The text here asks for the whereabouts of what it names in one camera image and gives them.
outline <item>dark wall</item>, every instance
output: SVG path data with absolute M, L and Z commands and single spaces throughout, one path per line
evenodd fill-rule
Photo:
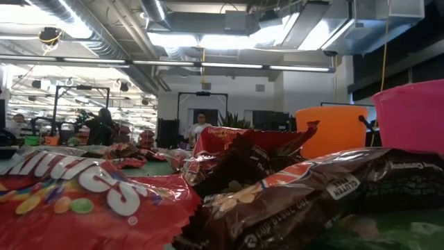
M 420 53 L 424 48 L 444 39 L 444 17 L 435 2 L 425 8 L 425 18 L 407 32 L 387 44 L 386 66 L 405 59 L 411 53 Z M 355 83 L 367 76 L 372 76 L 382 70 L 384 47 L 380 47 L 365 56 L 353 56 Z M 429 81 L 444 78 L 443 54 L 412 65 L 413 82 Z M 386 78 L 384 89 L 403 85 L 409 82 L 408 70 Z M 381 80 L 353 92 L 353 100 L 358 101 L 370 97 L 381 88 Z

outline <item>white shirt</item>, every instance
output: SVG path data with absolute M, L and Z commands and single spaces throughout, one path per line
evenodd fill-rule
M 206 127 L 212 126 L 211 124 L 194 124 L 193 126 L 189 127 L 188 133 L 191 133 L 193 135 L 193 142 L 197 142 L 197 139 L 200 136 L 200 133 L 202 133 L 203 129 Z

